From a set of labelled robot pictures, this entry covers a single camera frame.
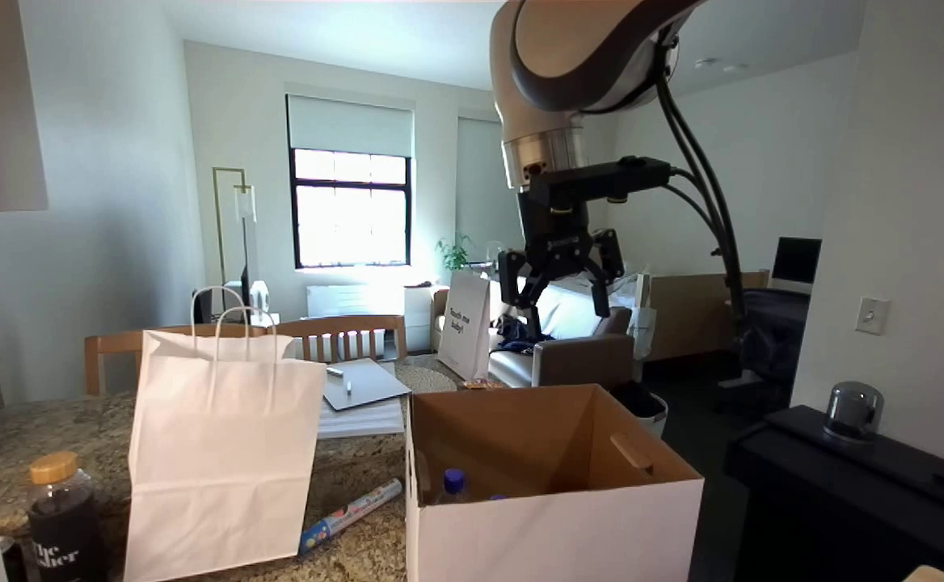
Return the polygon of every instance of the gold lid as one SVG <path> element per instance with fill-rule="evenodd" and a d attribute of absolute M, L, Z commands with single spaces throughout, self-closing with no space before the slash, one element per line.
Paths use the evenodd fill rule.
<path fill-rule="evenodd" d="M 46 454 L 30 463 L 30 480 L 35 485 L 51 485 L 77 472 L 77 454 L 70 450 Z"/>

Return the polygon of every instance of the window frame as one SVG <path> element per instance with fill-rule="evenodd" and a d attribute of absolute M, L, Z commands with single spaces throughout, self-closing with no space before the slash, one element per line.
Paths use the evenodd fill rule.
<path fill-rule="evenodd" d="M 404 183 L 389 184 L 382 182 L 350 182 L 343 180 L 316 180 L 310 178 L 296 177 L 296 151 L 331 151 L 333 154 L 360 154 L 360 155 L 386 155 L 386 154 L 368 154 L 361 151 L 338 151 L 329 149 L 313 149 L 309 147 L 289 146 L 289 198 L 292 200 L 292 251 L 296 270 L 302 269 L 328 269 L 328 268 L 400 268 L 401 266 L 411 265 L 411 206 L 412 206 L 412 176 L 411 176 L 411 156 L 390 155 L 390 158 L 404 158 Z M 402 263 L 343 263 L 338 265 L 303 265 L 301 255 L 299 255 L 299 200 L 296 195 L 296 188 L 314 187 L 314 188 L 354 188 L 366 189 L 389 189 L 395 192 L 404 192 L 404 262 Z"/>

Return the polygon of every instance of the ceiling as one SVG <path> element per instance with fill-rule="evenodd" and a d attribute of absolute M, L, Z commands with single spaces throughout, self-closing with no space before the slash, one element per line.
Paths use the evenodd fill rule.
<path fill-rule="evenodd" d="M 500 2 L 163 1 L 187 40 L 490 89 L 487 37 Z M 864 4 L 709 0 L 682 31 L 672 85 L 697 91 L 852 51 Z M 719 63 L 695 69 L 707 57 Z M 747 67 L 724 73 L 730 63 Z"/>

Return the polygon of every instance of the woven round mat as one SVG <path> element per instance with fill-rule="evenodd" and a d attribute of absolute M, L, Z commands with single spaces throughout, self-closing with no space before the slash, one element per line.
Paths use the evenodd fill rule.
<path fill-rule="evenodd" d="M 411 388 L 414 394 L 449 393 L 457 390 L 453 380 L 432 369 L 416 368 L 414 365 L 397 365 L 397 379 Z"/>

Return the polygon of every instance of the wooden chair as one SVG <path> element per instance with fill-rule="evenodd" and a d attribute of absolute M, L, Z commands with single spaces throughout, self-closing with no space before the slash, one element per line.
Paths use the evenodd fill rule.
<path fill-rule="evenodd" d="M 397 358 L 407 357 L 407 335 L 404 316 L 401 314 L 344 314 L 339 317 L 319 317 L 288 321 L 277 325 L 281 335 L 291 335 L 302 340 L 302 353 L 297 348 L 296 357 L 306 361 L 324 361 L 334 364 L 336 361 L 357 360 L 369 357 L 378 360 L 375 346 L 375 331 L 384 329 L 394 333 L 397 343 Z M 368 332 L 368 349 L 365 350 L 364 332 Z M 350 338 L 356 338 L 356 353 L 350 347 Z M 325 343 L 328 343 L 329 357 L 325 357 Z"/>
<path fill-rule="evenodd" d="M 176 325 L 176 327 L 162 327 L 157 331 L 166 331 L 170 334 L 191 335 L 191 325 Z M 217 325 L 206 323 L 196 325 L 196 335 L 200 338 L 212 338 L 217 334 Z M 261 327 L 250 327 L 250 336 L 255 338 L 257 335 L 264 335 L 265 330 Z M 246 327 L 238 324 L 225 323 L 221 325 L 222 338 L 244 338 L 246 336 Z M 84 377 L 85 387 L 88 395 L 101 395 L 103 393 L 102 383 L 102 356 L 114 353 L 133 353 L 135 354 L 135 368 L 141 369 L 142 365 L 142 331 L 124 331 L 114 335 L 92 335 L 84 339 Z"/>

